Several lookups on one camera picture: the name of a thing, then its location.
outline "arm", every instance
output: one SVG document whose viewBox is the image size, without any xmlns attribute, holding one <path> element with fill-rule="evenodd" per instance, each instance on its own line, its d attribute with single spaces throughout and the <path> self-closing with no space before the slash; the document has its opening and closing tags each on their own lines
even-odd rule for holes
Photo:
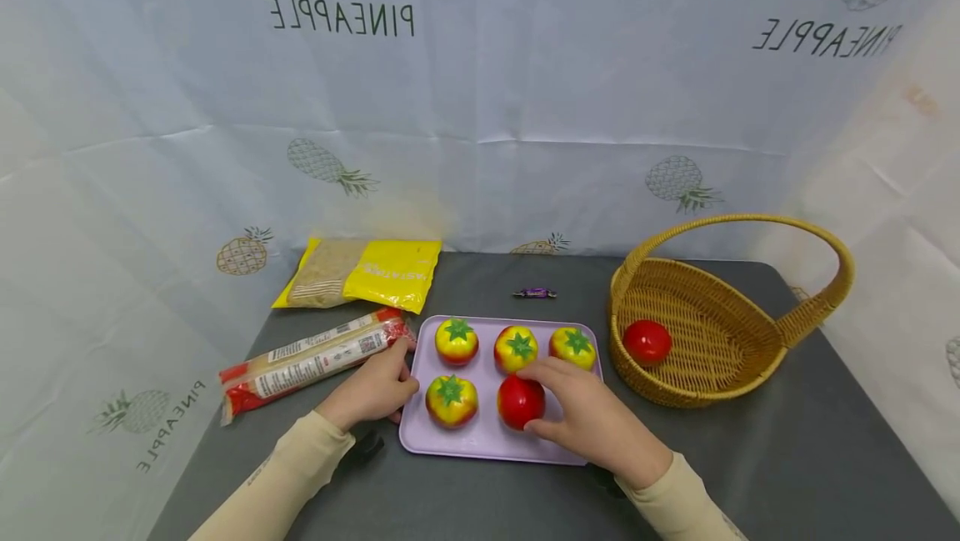
<svg viewBox="0 0 960 541">
<path fill-rule="evenodd" d="M 617 484 L 664 541 L 747 541 L 707 495 L 703 481 L 680 453 L 656 483 L 636 488 Z"/>
<path fill-rule="evenodd" d="M 330 482 L 353 447 L 353 435 L 344 432 L 361 420 L 399 422 L 398 410 L 419 390 L 405 360 L 407 350 L 416 346 L 397 341 L 368 359 L 277 441 L 264 463 L 190 541 L 282 541 L 303 505 Z"/>
<path fill-rule="evenodd" d="M 190 541 L 282 541 L 353 442 L 316 411 L 303 416 Z"/>
<path fill-rule="evenodd" d="M 670 451 L 589 372 L 548 358 L 517 372 L 557 396 L 563 421 L 532 420 L 526 431 L 617 475 L 617 484 L 665 541 L 740 541 L 680 453 Z"/>
</svg>

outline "person's left hand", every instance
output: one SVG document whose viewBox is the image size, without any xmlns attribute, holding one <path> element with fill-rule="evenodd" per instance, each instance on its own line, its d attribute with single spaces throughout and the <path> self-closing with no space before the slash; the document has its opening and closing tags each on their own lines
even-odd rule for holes
<svg viewBox="0 0 960 541">
<path fill-rule="evenodd" d="M 406 363 L 407 351 L 416 347 L 417 341 L 399 339 L 368 359 L 314 411 L 345 433 L 362 420 L 386 417 L 398 423 L 399 409 L 419 390 Z"/>
</svg>

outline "hand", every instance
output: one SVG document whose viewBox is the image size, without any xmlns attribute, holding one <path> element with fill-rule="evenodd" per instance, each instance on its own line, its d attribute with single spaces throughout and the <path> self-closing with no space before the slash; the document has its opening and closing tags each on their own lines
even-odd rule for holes
<svg viewBox="0 0 960 541">
<path fill-rule="evenodd" d="M 531 420 L 524 431 L 553 441 L 610 470 L 633 489 L 656 483 L 673 463 L 673 452 L 613 395 L 600 378 L 546 358 L 517 372 L 553 391 L 563 420 Z"/>
<path fill-rule="evenodd" d="M 400 407 L 419 390 L 406 363 L 407 351 L 416 347 L 417 341 L 399 339 L 368 359 L 314 411 L 343 432 L 362 420 L 387 417 L 398 423 Z"/>
</svg>

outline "basket handle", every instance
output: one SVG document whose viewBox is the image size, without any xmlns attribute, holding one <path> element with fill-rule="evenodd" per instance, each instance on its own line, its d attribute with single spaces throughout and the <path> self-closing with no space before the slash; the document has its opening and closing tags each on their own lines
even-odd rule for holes
<svg viewBox="0 0 960 541">
<path fill-rule="evenodd" d="M 795 218 L 781 217 L 781 215 L 772 215 L 766 213 L 729 213 L 725 215 L 715 215 L 715 217 L 700 218 L 691 220 L 689 223 L 677 225 L 668 229 L 659 235 L 650 237 L 642 244 L 633 249 L 627 255 L 623 263 L 623 271 L 615 277 L 613 281 L 612 294 L 620 296 L 627 291 L 627 286 L 633 280 L 633 275 L 637 274 L 640 263 L 648 258 L 651 252 L 662 245 L 666 240 L 674 238 L 681 233 L 691 231 L 701 226 L 720 223 L 740 223 L 740 221 L 753 221 L 754 223 L 777 223 L 807 231 L 825 240 L 830 248 L 836 252 L 839 259 L 839 268 L 833 281 L 827 284 L 820 293 L 813 297 L 808 297 L 800 302 L 800 305 L 791 309 L 791 311 L 776 322 L 777 331 L 781 334 L 784 345 L 793 348 L 807 337 L 814 328 L 820 326 L 831 312 L 834 311 L 850 293 L 853 286 L 853 255 L 847 246 L 836 238 L 833 233 L 815 226 L 810 223 L 804 223 L 803 220 Z"/>
</svg>

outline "red and white package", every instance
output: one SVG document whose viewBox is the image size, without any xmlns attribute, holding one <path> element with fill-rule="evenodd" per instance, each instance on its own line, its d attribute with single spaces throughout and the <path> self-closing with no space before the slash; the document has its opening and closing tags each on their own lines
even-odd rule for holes
<svg viewBox="0 0 960 541">
<path fill-rule="evenodd" d="M 221 425 L 227 426 L 240 413 L 366 362 L 400 339 L 413 338 L 399 309 L 380 308 L 329 331 L 230 366 L 220 372 Z"/>
</svg>

